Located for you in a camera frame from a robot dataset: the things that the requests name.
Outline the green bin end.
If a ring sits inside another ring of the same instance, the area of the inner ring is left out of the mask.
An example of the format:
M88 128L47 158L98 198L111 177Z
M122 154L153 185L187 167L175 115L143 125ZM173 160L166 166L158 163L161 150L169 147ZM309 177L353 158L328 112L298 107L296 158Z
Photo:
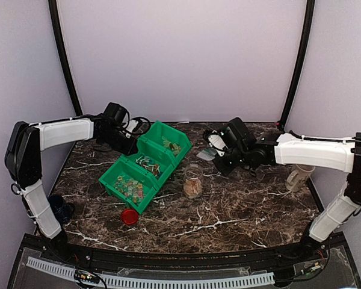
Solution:
M151 125L148 132L143 134L140 139L169 152L171 162L175 167L181 163L192 148L191 142L184 132L158 120Z

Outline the metal scoop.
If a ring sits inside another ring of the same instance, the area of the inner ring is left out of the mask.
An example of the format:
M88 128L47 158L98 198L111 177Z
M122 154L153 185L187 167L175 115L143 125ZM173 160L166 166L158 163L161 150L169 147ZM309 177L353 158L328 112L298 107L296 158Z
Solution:
M212 161L217 155L217 151L213 148L206 148L197 154L197 158L205 161Z

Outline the green bin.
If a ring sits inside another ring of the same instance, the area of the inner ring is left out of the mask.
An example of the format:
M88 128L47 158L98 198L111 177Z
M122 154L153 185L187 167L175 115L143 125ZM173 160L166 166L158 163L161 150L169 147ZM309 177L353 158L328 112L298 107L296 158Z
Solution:
M114 196L142 214L159 191L156 178L125 157L119 158L100 178L110 196Z
M175 170L171 153L150 140L138 140L137 148L136 154L123 155L122 158L154 177L155 184L161 188Z

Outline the clear glass jar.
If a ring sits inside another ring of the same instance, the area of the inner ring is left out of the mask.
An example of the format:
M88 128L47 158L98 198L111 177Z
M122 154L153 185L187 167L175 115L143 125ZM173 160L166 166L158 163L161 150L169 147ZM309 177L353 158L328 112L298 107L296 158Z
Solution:
M189 164L184 171L184 195L195 199L203 193L203 169L198 164Z

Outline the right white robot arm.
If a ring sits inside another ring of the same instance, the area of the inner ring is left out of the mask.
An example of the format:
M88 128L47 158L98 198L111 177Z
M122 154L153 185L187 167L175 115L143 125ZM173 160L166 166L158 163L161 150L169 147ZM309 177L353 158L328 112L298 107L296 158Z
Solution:
M295 256L300 261L310 260L318 251L318 243L361 210L361 132L354 137L334 139L281 132L256 138L250 132L241 135L225 129L205 131L203 138L217 151L213 162L224 175L238 166L254 171L261 165L293 164L347 174L342 190L310 224L304 241L295 247Z

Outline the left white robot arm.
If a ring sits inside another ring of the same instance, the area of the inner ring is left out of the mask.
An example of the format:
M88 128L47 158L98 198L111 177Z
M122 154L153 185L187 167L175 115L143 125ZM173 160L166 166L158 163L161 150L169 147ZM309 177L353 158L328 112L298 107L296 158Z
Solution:
M104 114L15 124L4 162L14 181L11 185L14 193L21 196L29 218L42 235L51 240L63 229L43 189L41 153L66 143L96 139L121 154L130 155L137 151L137 139L134 137L137 129L137 118L129 120L127 125L118 125Z

